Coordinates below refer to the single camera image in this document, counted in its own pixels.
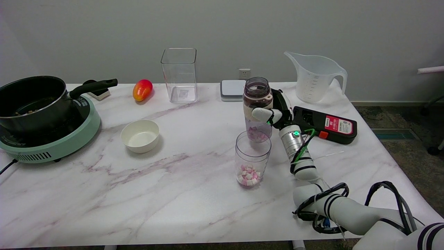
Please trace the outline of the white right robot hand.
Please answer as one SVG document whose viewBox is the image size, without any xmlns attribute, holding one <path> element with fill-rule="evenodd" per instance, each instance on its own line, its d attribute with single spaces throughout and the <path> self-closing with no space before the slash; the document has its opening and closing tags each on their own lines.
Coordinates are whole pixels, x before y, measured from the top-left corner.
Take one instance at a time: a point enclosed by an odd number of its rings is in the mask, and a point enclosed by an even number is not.
<svg viewBox="0 0 444 250">
<path fill-rule="evenodd" d="M 267 123 L 278 130 L 295 125 L 293 108 L 282 90 L 271 89 L 273 97 L 272 108 L 254 108 L 251 115 L 254 119 Z"/>
</svg>

